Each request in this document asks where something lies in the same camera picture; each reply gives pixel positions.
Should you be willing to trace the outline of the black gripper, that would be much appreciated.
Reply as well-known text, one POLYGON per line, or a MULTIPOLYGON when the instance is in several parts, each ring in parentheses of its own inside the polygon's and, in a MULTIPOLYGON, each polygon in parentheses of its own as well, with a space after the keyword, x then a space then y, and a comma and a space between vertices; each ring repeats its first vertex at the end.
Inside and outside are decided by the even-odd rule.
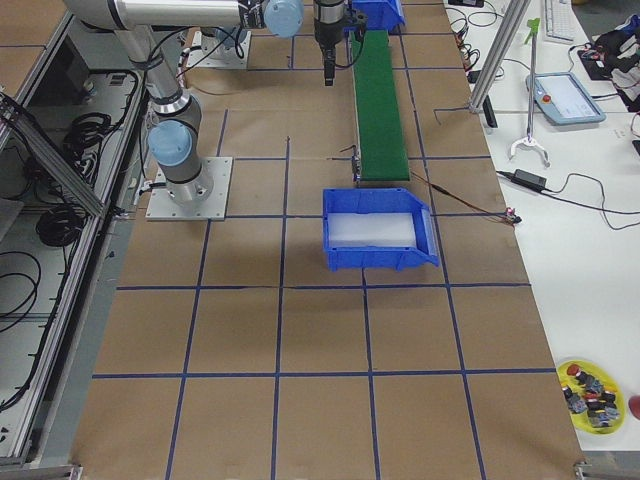
POLYGON ((342 38, 346 6, 339 0, 316 0, 313 3, 314 35, 322 49, 324 85, 334 85, 336 70, 335 46, 342 38))

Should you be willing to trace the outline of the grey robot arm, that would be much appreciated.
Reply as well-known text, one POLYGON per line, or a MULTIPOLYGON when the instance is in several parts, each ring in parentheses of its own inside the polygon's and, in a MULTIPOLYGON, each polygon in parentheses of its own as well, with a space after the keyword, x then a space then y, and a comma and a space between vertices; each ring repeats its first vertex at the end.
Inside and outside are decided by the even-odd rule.
POLYGON ((215 159, 237 158, 247 185, 323 187, 356 139, 351 73, 324 80, 315 4, 304 1, 70 1, 85 27, 112 34, 149 97, 149 195, 195 206, 229 178, 215 159), (158 148, 165 154, 159 155, 158 148))

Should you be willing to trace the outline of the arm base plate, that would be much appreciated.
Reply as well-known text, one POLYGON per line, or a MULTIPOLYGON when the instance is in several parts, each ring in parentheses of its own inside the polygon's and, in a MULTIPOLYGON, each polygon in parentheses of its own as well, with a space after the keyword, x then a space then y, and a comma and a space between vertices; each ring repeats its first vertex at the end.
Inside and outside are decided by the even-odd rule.
POLYGON ((224 221, 232 177, 232 157, 203 157, 200 174, 184 184, 172 183, 158 168, 146 210, 151 221, 224 221))

